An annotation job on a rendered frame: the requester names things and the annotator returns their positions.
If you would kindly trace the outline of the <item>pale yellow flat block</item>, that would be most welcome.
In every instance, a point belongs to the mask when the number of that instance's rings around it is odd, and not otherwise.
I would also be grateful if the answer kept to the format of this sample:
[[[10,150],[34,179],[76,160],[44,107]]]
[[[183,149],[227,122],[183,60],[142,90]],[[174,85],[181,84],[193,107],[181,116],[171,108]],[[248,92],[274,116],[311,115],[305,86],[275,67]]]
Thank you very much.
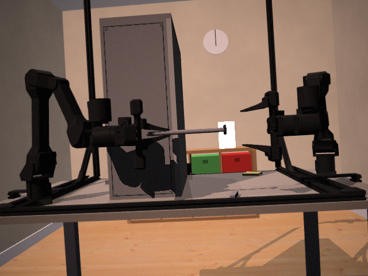
[[[262,171],[246,171],[242,173],[242,176],[259,176],[262,174]]]

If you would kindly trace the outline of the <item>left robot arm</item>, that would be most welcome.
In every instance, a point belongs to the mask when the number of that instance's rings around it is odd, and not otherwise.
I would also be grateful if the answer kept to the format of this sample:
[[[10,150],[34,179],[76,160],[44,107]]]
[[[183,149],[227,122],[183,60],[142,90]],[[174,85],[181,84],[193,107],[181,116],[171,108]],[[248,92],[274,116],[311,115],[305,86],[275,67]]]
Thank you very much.
[[[303,76],[304,86],[297,87],[296,112],[302,119],[301,135],[314,135],[312,150],[313,157],[316,156],[315,170],[318,173],[335,173],[334,156],[339,156],[338,143],[334,140],[334,134],[328,129],[329,119],[325,96],[330,84],[330,74],[322,71],[307,73]],[[325,152],[334,152],[334,154],[316,154]]]

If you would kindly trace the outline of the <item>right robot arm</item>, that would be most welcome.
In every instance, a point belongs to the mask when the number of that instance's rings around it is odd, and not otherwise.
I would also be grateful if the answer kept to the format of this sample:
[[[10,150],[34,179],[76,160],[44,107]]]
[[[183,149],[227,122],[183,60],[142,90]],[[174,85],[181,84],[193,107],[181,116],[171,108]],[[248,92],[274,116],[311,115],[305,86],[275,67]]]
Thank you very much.
[[[52,198],[49,178],[53,178],[57,164],[56,152],[49,146],[49,99],[52,93],[67,121],[67,136],[71,146],[87,148],[93,155],[98,154],[99,147],[112,147],[111,126],[103,126],[112,121],[111,102],[109,98],[89,100],[89,120],[86,120],[66,78],[54,76],[49,71],[30,69],[25,74],[25,86],[32,99],[32,147],[26,156],[20,178],[26,181],[26,200],[43,200]],[[120,139],[116,143],[135,146],[136,124],[132,124],[131,117],[119,117],[118,124],[121,126],[116,127],[116,132],[120,132]]]

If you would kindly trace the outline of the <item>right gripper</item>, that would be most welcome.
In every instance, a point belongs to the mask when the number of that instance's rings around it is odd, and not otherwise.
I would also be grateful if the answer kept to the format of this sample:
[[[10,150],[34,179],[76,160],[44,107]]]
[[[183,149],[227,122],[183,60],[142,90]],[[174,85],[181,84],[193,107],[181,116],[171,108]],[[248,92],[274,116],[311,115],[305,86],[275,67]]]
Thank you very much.
[[[133,155],[133,166],[136,170],[144,170],[146,168],[146,159],[143,154],[143,150],[148,149],[148,144],[152,144],[156,141],[159,141],[161,139],[165,139],[167,137],[170,137],[170,135],[164,135],[164,136],[158,136],[158,137],[152,137],[149,139],[142,140],[141,137],[141,130],[155,130],[155,131],[170,131],[170,129],[162,128],[159,126],[154,126],[152,124],[146,123],[147,119],[140,118],[140,115],[143,113],[143,103],[140,99],[133,99],[130,102],[130,109],[131,109],[131,115],[134,115],[134,124],[136,124],[136,137],[137,142],[135,143],[136,146],[136,155]],[[138,113],[138,114],[135,114]],[[120,132],[116,132],[116,127],[119,127],[120,125],[113,125],[110,129],[110,138],[112,142],[113,147],[118,146],[124,146],[121,144],[117,144],[116,140],[120,139]],[[144,161],[144,166],[143,166]]]

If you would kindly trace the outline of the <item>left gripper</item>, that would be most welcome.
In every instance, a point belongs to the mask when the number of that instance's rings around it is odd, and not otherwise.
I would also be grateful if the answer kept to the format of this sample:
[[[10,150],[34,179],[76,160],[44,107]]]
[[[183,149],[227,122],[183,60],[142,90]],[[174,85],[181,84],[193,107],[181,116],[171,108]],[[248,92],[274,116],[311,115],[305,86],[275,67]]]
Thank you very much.
[[[264,94],[260,103],[240,111],[249,112],[252,110],[269,108],[271,146],[255,144],[242,144],[242,146],[263,151],[265,156],[268,156],[268,160],[272,162],[279,162],[282,160],[282,147],[278,146],[278,137],[300,136],[302,133],[301,116],[299,114],[276,116],[276,106],[279,106],[279,92],[268,91]]]

